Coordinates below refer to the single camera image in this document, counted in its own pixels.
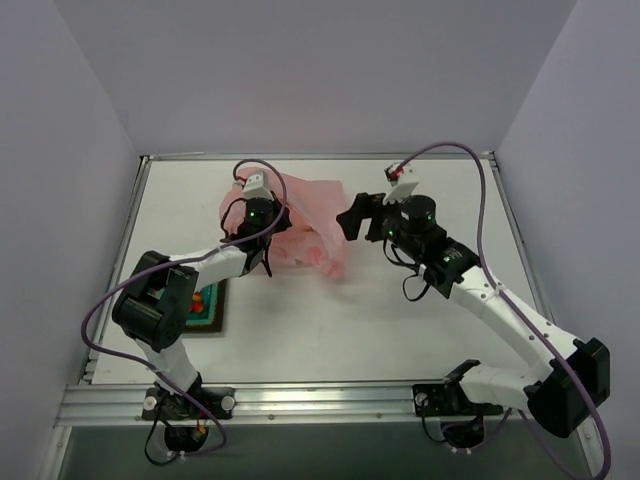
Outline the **pink plastic bag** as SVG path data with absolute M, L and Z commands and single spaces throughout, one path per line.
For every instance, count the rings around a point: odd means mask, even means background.
M 347 209 L 343 184 L 337 180 L 306 180 L 262 168 L 277 199 L 287 189 L 291 227 L 272 236 L 268 262 L 273 272 L 312 267 L 327 278 L 344 276 L 347 246 L 338 214 Z

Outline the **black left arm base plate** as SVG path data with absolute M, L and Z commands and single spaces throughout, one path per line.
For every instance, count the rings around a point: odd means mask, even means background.
M 232 389 L 196 389 L 192 396 L 217 419 L 232 418 L 235 408 Z M 160 419 L 168 421 L 207 418 L 207 415 L 188 399 L 154 385 L 145 392 L 140 417 L 142 420 L 151 421 L 157 413 L 160 413 Z

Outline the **red orange fake fruit bunch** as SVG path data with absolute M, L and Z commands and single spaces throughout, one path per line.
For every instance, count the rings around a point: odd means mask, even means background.
M 189 308 L 190 314 L 200 314 L 204 311 L 204 303 L 200 292 L 196 292 L 192 295 L 191 305 Z

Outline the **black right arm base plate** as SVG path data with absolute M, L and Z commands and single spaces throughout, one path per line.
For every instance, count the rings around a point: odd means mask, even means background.
M 497 416 L 503 408 L 491 404 L 472 403 L 462 388 L 453 382 L 429 382 L 412 385 L 414 411 L 417 416 Z

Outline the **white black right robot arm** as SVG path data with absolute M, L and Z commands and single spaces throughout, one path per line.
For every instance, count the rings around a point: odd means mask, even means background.
M 360 193 L 336 220 L 348 241 L 365 236 L 408 256 L 406 267 L 430 288 L 463 307 L 526 363 L 525 372 L 468 360 L 450 375 L 456 393 L 471 404 L 491 404 L 530 413 L 546 432 L 568 437 L 610 395 L 610 352 L 598 339 L 583 341 L 562 330 L 490 280 L 480 257 L 436 222 L 436 203 L 412 195 L 387 204 L 381 194 Z

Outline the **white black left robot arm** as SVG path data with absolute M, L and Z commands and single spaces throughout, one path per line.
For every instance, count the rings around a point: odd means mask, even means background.
M 260 264 L 269 269 L 272 236 L 291 227 L 289 209 L 277 198 L 249 199 L 244 206 L 236 231 L 211 252 L 144 253 L 112 309 L 112 320 L 142 350 L 158 385 L 174 395 L 194 397 L 202 384 L 182 341 L 193 295 Z

